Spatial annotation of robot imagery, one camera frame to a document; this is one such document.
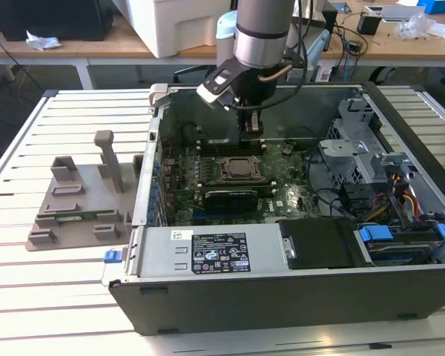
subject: computer case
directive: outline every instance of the computer case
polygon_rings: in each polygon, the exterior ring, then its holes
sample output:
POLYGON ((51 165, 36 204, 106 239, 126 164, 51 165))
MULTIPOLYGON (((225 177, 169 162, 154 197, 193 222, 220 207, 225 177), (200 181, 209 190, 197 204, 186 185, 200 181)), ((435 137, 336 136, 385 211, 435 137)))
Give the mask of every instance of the computer case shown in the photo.
POLYGON ((0 0, 0 31, 23 41, 41 37, 102 41, 112 27, 111 0, 0 0))

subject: yellow cable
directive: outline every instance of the yellow cable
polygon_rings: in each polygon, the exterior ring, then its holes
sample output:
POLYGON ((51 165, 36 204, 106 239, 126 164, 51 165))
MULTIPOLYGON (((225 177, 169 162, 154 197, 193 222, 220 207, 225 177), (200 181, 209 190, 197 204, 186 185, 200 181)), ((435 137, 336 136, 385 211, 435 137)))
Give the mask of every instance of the yellow cable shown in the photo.
POLYGON ((369 215, 369 216, 366 218, 366 221, 370 221, 370 219, 373 219, 373 218, 375 218, 377 215, 383 213, 384 211, 387 210, 387 208, 388 208, 389 206, 391 206, 391 203, 390 203, 390 202, 388 202, 387 204, 383 205, 379 210, 375 211, 373 214, 369 215))
POLYGON ((412 200, 412 198, 409 197, 408 195, 403 195, 403 197, 408 199, 410 201, 410 203, 412 204, 412 213, 414 214, 414 217, 415 217, 415 204, 414 204, 414 200, 412 200))

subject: motherboard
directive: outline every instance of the motherboard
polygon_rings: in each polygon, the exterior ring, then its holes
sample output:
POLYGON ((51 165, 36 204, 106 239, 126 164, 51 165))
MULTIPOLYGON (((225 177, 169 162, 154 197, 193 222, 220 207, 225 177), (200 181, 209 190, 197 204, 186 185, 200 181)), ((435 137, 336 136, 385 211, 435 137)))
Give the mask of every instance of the motherboard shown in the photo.
POLYGON ((305 179, 306 163, 306 153, 293 142, 184 148, 164 160, 168 223, 228 225, 320 217, 305 179))

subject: white slatted table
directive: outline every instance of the white slatted table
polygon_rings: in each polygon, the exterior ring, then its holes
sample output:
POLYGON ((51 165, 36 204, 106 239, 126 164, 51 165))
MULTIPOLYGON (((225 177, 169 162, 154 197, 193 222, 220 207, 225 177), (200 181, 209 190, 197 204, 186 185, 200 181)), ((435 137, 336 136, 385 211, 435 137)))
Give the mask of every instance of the white slatted table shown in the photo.
POLYGON ((410 322, 141 337, 101 284, 109 247, 27 252, 55 155, 99 163, 93 135, 111 129, 119 160, 131 162, 145 150, 147 112, 146 90, 62 91, 41 100, 2 157, 0 355, 445 355, 445 309, 410 322), (367 346, 381 342, 393 349, 367 346))
MULTIPOLYGON (((409 86, 386 86, 379 89, 445 168, 445 109, 426 91, 415 91, 409 86)), ((394 151, 402 151, 387 128, 381 128, 381 132, 394 151)))

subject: power supply label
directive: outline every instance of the power supply label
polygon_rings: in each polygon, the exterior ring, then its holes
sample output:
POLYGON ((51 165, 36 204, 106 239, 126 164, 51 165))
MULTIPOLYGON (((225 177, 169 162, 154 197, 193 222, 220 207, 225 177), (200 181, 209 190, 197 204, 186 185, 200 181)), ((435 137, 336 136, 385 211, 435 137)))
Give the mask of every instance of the power supply label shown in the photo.
POLYGON ((250 272, 245 233, 193 235, 191 270, 195 274, 250 272))

